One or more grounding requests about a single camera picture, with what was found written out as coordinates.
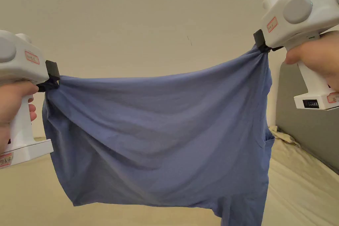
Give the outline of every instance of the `blue fabric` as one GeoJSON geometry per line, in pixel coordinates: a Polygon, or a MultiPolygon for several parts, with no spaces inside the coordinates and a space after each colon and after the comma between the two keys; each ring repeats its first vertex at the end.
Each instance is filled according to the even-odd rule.
{"type": "Polygon", "coordinates": [[[267,53],[146,78],[62,76],[43,121],[59,182],[87,203],[209,208],[260,225],[273,137],[267,53]]]}

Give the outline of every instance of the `mattress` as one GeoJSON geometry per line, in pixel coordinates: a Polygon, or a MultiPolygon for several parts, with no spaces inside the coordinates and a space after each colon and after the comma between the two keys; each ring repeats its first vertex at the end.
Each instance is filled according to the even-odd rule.
{"type": "Polygon", "coordinates": [[[263,226],[339,225],[339,175],[321,161],[276,138],[268,175],[263,226]]]}

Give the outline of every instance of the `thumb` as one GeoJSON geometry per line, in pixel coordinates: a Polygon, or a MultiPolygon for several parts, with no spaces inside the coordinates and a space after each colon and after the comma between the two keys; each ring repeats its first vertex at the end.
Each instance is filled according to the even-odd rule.
{"type": "Polygon", "coordinates": [[[286,59],[285,59],[285,63],[287,65],[293,65],[297,62],[299,62],[301,59],[301,49],[300,46],[299,47],[295,47],[291,50],[289,50],[286,54],[286,59]]]}
{"type": "Polygon", "coordinates": [[[33,95],[38,92],[39,88],[36,85],[33,85],[29,81],[18,81],[10,84],[13,91],[19,94],[21,97],[33,95]]]}

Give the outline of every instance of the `red sticker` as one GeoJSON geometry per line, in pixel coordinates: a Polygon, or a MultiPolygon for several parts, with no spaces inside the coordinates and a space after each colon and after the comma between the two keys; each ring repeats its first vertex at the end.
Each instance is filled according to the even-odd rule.
{"type": "Polygon", "coordinates": [[[337,92],[330,93],[330,94],[327,96],[327,101],[328,101],[329,103],[339,102],[339,93],[337,93],[337,92]]]}
{"type": "Polygon", "coordinates": [[[33,63],[40,65],[40,61],[39,61],[38,56],[35,56],[32,53],[27,52],[27,51],[25,51],[25,55],[26,55],[26,58],[27,58],[28,61],[31,61],[33,63]]]}
{"type": "Polygon", "coordinates": [[[10,166],[12,164],[13,154],[7,153],[0,155],[0,168],[10,166]]]}
{"type": "Polygon", "coordinates": [[[274,17],[267,25],[268,32],[270,33],[276,26],[278,26],[278,20],[276,17],[274,17]]]}

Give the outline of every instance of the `wrinkled sheet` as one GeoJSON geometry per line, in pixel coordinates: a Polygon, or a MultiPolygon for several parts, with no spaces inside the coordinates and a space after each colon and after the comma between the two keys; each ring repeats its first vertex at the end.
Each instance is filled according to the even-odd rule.
{"type": "Polygon", "coordinates": [[[292,137],[274,126],[270,129],[277,138],[263,226],[339,226],[339,175],[298,147],[292,137]]]}
{"type": "Polygon", "coordinates": [[[101,202],[212,209],[260,225],[273,136],[267,53],[147,78],[62,76],[43,121],[58,180],[75,206],[101,202]]]}

